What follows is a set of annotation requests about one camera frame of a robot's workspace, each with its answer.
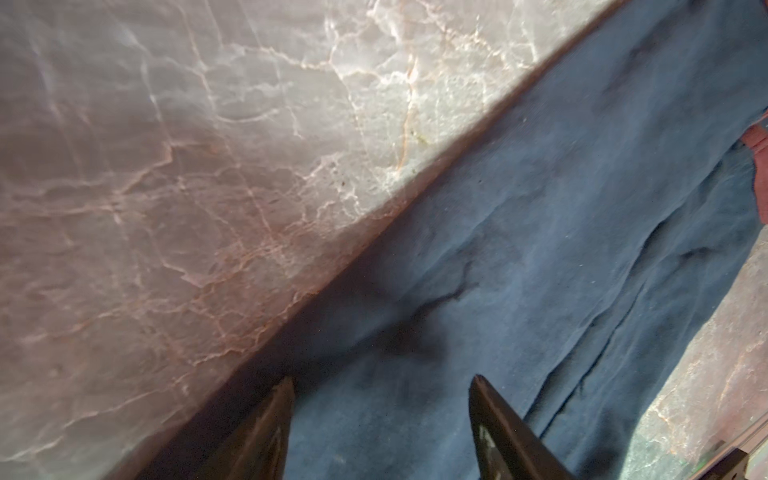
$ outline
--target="marble veining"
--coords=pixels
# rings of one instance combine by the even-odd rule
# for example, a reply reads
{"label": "marble veining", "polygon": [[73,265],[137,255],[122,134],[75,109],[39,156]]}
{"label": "marble veining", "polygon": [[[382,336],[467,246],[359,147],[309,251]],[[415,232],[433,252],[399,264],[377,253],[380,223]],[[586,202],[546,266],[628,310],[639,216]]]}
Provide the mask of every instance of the marble veining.
{"label": "marble veining", "polygon": [[188,419],[607,2],[2,2],[0,477]]}

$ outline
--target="gray marble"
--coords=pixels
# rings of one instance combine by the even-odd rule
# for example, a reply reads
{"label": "gray marble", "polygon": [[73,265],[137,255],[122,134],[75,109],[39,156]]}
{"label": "gray marble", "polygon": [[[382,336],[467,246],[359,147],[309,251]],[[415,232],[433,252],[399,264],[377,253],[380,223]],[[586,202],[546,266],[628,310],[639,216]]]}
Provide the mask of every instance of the gray marble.
{"label": "gray marble", "polygon": [[0,2],[0,478],[151,455],[608,2]]}

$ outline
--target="marble surface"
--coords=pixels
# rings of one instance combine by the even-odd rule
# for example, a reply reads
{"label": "marble surface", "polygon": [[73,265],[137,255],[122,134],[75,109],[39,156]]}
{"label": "marble surface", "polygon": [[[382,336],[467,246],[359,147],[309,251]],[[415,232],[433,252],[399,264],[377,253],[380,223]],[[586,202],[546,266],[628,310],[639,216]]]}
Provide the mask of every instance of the marble surface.
{"label": "marble surface", "polygon": [[0,2],[0,478],[151,455],[608,2]]}
{"label": "marble surface", "polygon": [[763,228],[730,292],[641,419],[621,480],[684,480],[768,412],[766,359],[768,228]]}
{"label": "marble surface", "polygon": [[768,441],[750,453],[746,477],[749,480],[768,480]]}

